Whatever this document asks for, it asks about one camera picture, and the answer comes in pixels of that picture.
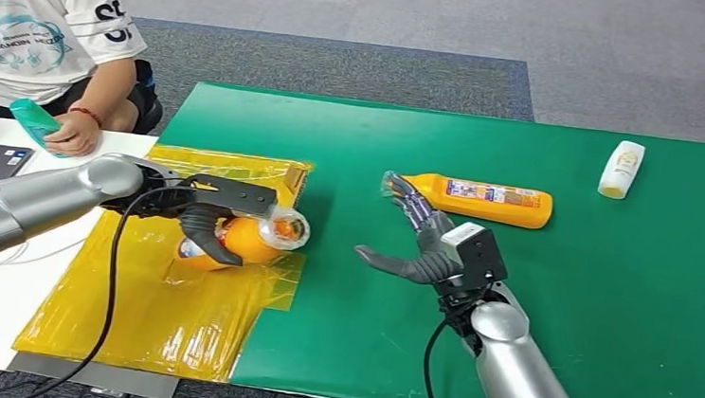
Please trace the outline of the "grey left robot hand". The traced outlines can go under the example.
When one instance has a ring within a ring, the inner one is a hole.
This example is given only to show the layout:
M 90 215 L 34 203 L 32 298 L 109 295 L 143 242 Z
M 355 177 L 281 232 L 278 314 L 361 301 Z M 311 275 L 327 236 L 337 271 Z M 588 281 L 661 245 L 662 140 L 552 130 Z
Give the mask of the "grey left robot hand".
M 179 226 L 190 241 L 222 265 L 242 266 L 243 258 L 225 248 L 216 238 L 216 226 L 221 219 L 229 219 L 233 213 L 228 208 L 202 205 L 188 205 L 178 216 Z

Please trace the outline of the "person's left hand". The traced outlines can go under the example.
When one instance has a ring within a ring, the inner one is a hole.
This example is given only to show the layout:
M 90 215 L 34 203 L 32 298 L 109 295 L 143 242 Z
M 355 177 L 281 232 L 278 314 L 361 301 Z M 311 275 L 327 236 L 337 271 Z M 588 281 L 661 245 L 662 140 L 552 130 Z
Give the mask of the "person's left hand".
M 45 136 L 45 148 L 53 154 L 84 156 L 96 147 L 99 123 L 83 111 L 68 111 L 55 117 L 60 128 Z

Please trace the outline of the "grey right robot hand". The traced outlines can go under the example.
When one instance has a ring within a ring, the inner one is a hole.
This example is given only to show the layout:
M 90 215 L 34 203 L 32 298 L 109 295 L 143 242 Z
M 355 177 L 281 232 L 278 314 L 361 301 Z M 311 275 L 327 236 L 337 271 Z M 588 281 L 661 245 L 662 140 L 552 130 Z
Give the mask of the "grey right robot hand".
M 416 236 L 420 254 L 411 259 L 382 255 L 366 245 L 357 245 L 354 252 L 371 268 L 417 284 L 434 284 L 459 275 L 461 265 L 441 249 L 441 237 L 455 225 L 409 181 L 396 172 L 387 172 L 383 186 L 390 191 L 392 203 L 405 214 Z

